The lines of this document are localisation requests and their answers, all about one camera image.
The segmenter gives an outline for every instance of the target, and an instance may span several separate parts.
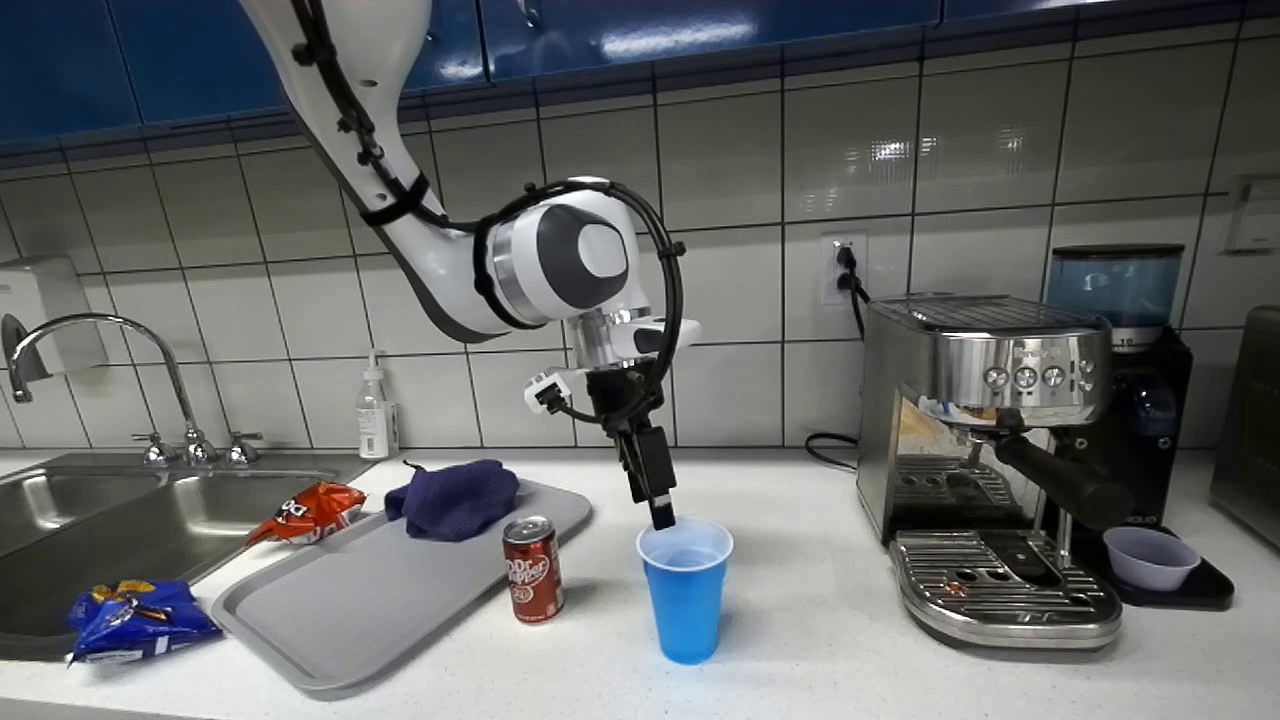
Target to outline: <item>blue cabinet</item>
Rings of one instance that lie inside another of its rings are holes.
[[[944,29],[1129,20],[1131,29],[1233,20],[1243,0],[950,0]]]
[[[480,0],[491,79],[928,29],[939,0]]]
[[[284,106],[240,0],[105,0],[150,126]]]
[[[417,56],[405,88],[444,90],[463,84],[485,84],[478,0],[435,0],[427,42]]]
[[[22,0],[0,20],[0,142],[53,142],[135,123],[99,0]]]

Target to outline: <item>drip tray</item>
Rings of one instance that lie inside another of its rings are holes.
[[[909,612],[980,649],[1106,649],[1120,600],[1027,527],[901,530],[893,563]]]
[[[587,522],[593,505],[523,479],[514,514],[550,514],[564,545]],[[506,584],[506,522],[509,514],[474,538],[444,545],[414,538],[405,522],[375,511],[232,584],[213,617],[301,691],[352,696]]]

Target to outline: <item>red object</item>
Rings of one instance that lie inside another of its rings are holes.
[[[522,514],[506,527],[509,586],[522,623],[544,623],[564,608],[555,522]]]
[[[365,505],[360,486],[322,479],[295,492],[275,506],[275,514],[261,518],[249,538],[295,538],[295,545],[317,545],[346,527]]]

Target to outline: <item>dish towel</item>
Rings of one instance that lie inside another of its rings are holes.
[[[407,536],[470,538],[517,506],[522,479],[501,458],[407,469],[414,479],[383,499],[387,518],[405,514]]]

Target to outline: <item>blue cup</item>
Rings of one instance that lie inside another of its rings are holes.
[[[658,638],[670,660],[700,665],[722,642],[722,591],[731,536],[717,522],[678,518],[644,527],[635,538],[644,561]]]

